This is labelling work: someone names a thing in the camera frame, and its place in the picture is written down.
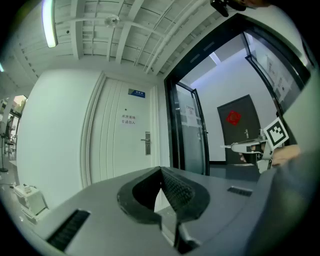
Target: blue sign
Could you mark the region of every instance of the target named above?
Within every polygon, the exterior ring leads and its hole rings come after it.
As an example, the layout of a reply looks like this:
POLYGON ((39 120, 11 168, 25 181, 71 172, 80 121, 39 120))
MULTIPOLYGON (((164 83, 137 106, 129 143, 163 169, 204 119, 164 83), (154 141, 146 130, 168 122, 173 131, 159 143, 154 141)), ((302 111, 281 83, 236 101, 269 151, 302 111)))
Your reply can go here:
POLYGON ((133 95, 133 96, 137 96, 137 97, 141 97, 141 98, 146 97, 146 93, 143 91, 139 91, 139 90, 129 89, 128 94, 133 95))

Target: floor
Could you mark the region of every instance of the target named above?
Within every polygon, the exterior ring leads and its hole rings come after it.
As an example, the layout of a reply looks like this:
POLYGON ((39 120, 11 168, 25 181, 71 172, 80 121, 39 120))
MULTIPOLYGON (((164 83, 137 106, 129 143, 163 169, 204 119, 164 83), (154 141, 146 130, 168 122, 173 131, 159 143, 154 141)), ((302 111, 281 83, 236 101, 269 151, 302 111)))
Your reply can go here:
POLYGON ((235 166, 231 164, 211 164, 210 176, 224 178, 227 180, 258 182, 260 173, 255 165, 235 166))

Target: glass door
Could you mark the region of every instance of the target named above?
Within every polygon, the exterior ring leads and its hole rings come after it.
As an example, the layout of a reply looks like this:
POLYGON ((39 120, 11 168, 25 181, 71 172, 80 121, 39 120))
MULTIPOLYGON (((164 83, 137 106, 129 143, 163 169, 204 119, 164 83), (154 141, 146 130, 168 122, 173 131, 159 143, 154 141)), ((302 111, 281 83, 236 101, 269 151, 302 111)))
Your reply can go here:
POLYGON ((178 140, 179 168, 209 175, 209 146, 196 89, 177 83, 172 87, 178 140))

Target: white door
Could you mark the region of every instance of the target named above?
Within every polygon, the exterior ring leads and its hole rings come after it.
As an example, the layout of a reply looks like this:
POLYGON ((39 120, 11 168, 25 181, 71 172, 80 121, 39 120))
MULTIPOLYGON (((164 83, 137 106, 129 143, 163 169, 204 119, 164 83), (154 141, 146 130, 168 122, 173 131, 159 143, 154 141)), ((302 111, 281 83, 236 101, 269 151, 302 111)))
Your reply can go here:
POLYGON ((152 167, 146 154, 146 132, 151 133, 151 89, 123 83, 114 131, 114 177, 152 167))
POLYGON ((146 155, 152 134, 152 87, 107 78, 99 94, 90 137, 90 175, 96 183, 154 166, 146 155))

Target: white wall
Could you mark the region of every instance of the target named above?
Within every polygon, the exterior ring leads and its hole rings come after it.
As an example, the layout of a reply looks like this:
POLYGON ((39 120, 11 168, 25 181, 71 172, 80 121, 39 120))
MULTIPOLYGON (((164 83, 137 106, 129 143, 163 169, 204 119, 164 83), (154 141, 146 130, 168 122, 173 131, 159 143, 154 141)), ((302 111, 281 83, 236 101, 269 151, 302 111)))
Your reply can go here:
POLYGON ((17 145, 19 181, 39 188, 50 208, 82 189, 81 128, 94 85, 103 71, 111 79, 157 85, 160 165, 169 166, 164 82, 131 65, 100 56, 57 57, 35 84, 23 111, 17 145))
POLYGON ((137 85, 157 85, 158 116, 159 116, 159 141, 160 141, 160 165, 170 166, 168 118, 164 80, 159 76, 146 74, 142 69, 132 65, 132 62, 114 61, 106 62, 105 56, 83 56, 75 60, 73 56, 59 56, 49 67, 50 69, 82 69, 100 71, 103 70, 108 78, 124 81, 137 85))
POLYGON ((25 105, 17 141, 19 181, 39 188, 49 208, 82 189, 81 134, 100 73, 45 71, 25 105))
POLYGON ((275 104, 259 75, 245 59, 245 49, 196 80, 191 86, 199 94, 206 129, 210 161, 225 161, 224 137, 217 107, 250 95, 261 128, 277 118, 275 104))

